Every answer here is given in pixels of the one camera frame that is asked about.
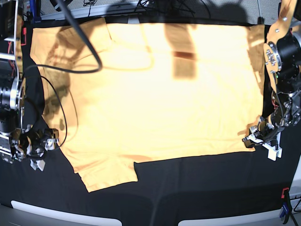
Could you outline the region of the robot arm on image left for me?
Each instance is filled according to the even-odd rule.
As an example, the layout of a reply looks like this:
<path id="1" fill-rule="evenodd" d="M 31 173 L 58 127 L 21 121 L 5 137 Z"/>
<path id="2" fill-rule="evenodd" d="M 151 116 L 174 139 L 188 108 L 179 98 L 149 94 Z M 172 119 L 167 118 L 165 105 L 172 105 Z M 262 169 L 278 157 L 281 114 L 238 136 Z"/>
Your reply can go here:
<path id="1" fill-rule="evenodd" d="M 26 40 L 19 0 L 0 2 L 0 39 L 8 44 L 0 54 L 0 156 L 13 163 L 30 159 L 30 166 L 44 170 L 48 151 L 58 143 L 58 130 L 23 127 L 26 79 L 23 76 L 22 46 Z"/>

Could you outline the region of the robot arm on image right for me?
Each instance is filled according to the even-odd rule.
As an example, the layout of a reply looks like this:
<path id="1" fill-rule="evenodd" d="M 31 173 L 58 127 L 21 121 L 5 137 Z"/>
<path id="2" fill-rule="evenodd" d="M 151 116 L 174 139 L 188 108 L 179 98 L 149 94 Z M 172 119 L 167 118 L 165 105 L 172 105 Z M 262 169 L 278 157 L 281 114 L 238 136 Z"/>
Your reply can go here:
<path id="1" fill-rule="evenodd" d="M 265 68 L 272 88 L 274 111 L 260 117 L 243 138 L 246 148 L 264 146 L 279 151 L 277 135 L 301 120 L 301 2 L 283 0 L 278 19 L 270 27 L 263 45 Z"/>

